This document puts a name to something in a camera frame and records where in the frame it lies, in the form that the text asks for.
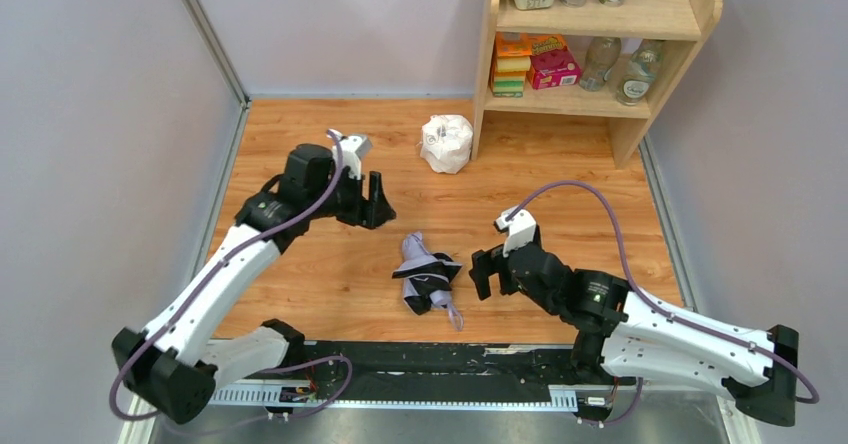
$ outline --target wooden table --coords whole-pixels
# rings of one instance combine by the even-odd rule
[[[607,128],[587,118],[563,125],[540,115],[503,114],[488,124],[478,160],[459,174],[434,173],[418,157],[421,125],[431,114],[470,116],[470,100],[255,101],[224,199],[214,244],[223,239],[244,200],[282,171],[297,144],[327,147],[327,128],[365,133],[374,144],[363,171],[383,173],[398,218],[378,230],[335,220],[310,231],[262,274],[233,307],[217,337],[236,337],[276,317],[307,339],[465,343],[571,343],[574,329],[519,294],[479,301],[468,276],[471,254],[503,242],[492,221],[536,188],[558,179],[598,187],[621,220],[634,276],[658,297],[680,304],[668,251],[638,155],[616,169]],[[586,191],[561,188],[528,208],[542,228],[545,249],[572,267],[621,275],[606,213]],[[455,331],[444,311],[414,315],[391,279],[402,262],[400,244],[422,231],[432,252],[466,265],[454,281],[465,317]]]

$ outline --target glass bottle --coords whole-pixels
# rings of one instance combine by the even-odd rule
[[[627,71],[618,89],[615,98],[618,102],[635,106],[648,93],[651,84],[657,78],[657,73],[662,65],[662,51],[665,41],[657,39],[644,39],[639,49],[633,53],[630,62],[627,63]]]
[[[621,39],[617,37],[596,37],[586,52],[586,65],[580,76],[580,87],[587,91],[597,91],[604,87],[612,66],[621,54]]]

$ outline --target white bag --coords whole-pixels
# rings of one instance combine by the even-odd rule
[[[421,157],[436,172],[456,174],[471,157],[474,129],[468,119],[457,116],[431,116],[421,126]]]

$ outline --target wooden shelf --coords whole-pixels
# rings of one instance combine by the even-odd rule
[[[498,31],[578,36],[638,37],[698,41],[701,28],[689,0],[626,0],[620,7],[589,0],[583,7],[555,2],[548,9],[520,11],[500,0]]]
[[[586,62],[583,55],[575,55],[574,58],[581,65]],[[597,92],[586,91],[577,84],[535,90],[525,82],[524,97],[494,97],[489,89],[485,110],[647,119],[651,117],[647,99],[635,106],[625,106],[615,100],[615,84],[621,79],[629,59],[629,55],[619,59],[610,82]]]

